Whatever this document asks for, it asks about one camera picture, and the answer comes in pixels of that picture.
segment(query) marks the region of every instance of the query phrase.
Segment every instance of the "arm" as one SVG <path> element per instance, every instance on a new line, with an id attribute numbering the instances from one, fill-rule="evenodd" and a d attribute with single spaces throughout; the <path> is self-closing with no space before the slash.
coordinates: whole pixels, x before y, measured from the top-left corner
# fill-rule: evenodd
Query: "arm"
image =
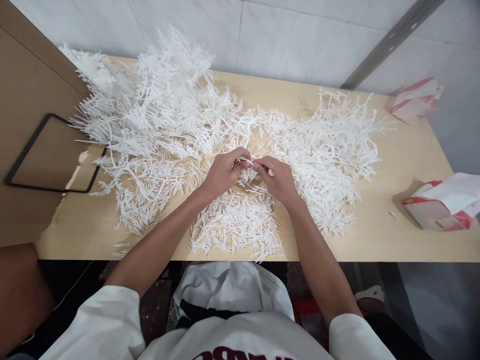
<path id="1" fill-rule="evenodd" d="M 290 215 L 301 268 L 327 326 L 340 314 L 362 317 L 347 278 L 297 192 L 290 166 L 266 156 L 254 160 L 253 168 Z"/>
<path id="2" fill-rule="evenodd" d="M 162 274 L 199 213 L 235 184 L 242 168 L 249 167 L 246 161 L 236 162 L 232 167 L 241 156 L 251 158 L 243 147 L 217 155 L 203 184 L 128 252 L 105 285 L 130 288 L 142 297 Z"/>

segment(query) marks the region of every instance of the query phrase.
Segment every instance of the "fingers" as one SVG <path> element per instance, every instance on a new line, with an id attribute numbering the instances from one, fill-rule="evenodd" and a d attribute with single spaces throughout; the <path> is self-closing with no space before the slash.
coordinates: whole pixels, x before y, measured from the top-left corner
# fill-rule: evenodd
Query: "fingers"
<path id="1" fill-rule="evenodd" d="M 270 180 L 272 180 L 272 177 L 269 175 L 269 172 L 265 170 L 265 168 L 258 163 L 258 161 L 253 162 L 253 168 L 257 172 L 258 175 L 263 179 L 263 181 L 268 184 Z"/>
<path id="2" fill-rule="evenodd" d="M 250 155 L 250 151 L 248 151 L 244 147 L 237 147 L 235 150 L 230 151 L 229 153 L 225 154 L 226 158 L 229 162 L 233 163 L 236 159 L 238 159 L 241 156 L 246 157 L 248 160 L 252 160 L 252 155 Z"/>
<path id="3" fill-rule="evenodd" d="M 278 168 L 278 165 L 282 164 L 280 160 L 277 160 L 271 156 L 265 156 L 260 159 L 253 160 L 254 163 L 258 163 L 264 167 L 271 169 L 275 173 L 275 169 Z"/>
<path id="4" fill-rule="evenodd" d="M 242 168 L 243 166 L 241 162 L 237 161 L 236 163 L 233 164 L 233 167 L 231 168 L 231 172 L 236 175 L 236 178 L 238 178 L 240 176 L 240 172 L 242 171 Z"/>
<path id="5" fill-rule="evenodd" d="M 238 163 L 241 165 L 242 169 L 249 169 L 251 167 L 250 163 L 245 160 L 238 161 Z"/>

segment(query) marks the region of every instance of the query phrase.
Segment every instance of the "white tiled wall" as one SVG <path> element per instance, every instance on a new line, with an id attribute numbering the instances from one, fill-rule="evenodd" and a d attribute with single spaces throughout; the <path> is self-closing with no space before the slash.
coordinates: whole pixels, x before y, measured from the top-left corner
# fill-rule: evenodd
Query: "white tiled wall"
<path id="1" fill-rule="evenodd" d="M 136 57 L 169 24 L 215 70 L 339 87 L 415 0 L 12 0 L 54 44 Z"/>
<path id="2" fill-rule="evenodd" d="M 480 175 L 480 2 L 446 0 L 359 90 L 389 94 L 426 77 L 445 85 L 430 123 L 454 171 Z"/>

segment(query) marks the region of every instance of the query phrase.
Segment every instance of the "forearm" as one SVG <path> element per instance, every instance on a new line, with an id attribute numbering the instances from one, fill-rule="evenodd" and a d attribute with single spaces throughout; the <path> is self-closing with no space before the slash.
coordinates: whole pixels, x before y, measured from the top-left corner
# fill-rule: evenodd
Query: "forearm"
<path id="1" fill-rule="evenodd" d="M 105 285 L 130 288 L 142 297 L 169 263 L 190 224 L 211 200 L 201 188 L 195 190 L 128 252 Z"/>
<path id="2" fill-rule="evenodd" d="M 340 314 L 362 316 L 347 278 L 315 225 L 305 201 L 298 197 L 286 208 L 303 273 L 327 326 Z"/>

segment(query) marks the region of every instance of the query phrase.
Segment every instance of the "hand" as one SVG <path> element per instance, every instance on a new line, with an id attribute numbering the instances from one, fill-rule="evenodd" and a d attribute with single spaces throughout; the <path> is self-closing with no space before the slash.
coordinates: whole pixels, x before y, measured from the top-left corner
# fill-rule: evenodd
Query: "hand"
<path id="1" fill-rule="evenodd" d="M 231 152 L 215 156 L 215 160 L 199 189 L 211 200 L 231 189 L 237 182 L 240 171 L 251 166 L 247 161 L 235 162 L 236 159 L 242 156 L 252 160 L 250 152 L 241 146 Z"/>
<path id="2" fill-rule="evenodd" d="M 294 176 L 290 166 L 271 156 L 253 161 L 253 168 L 263 179 L 270 194 L 285 207 L 302 200 L 295 187 Z"/>

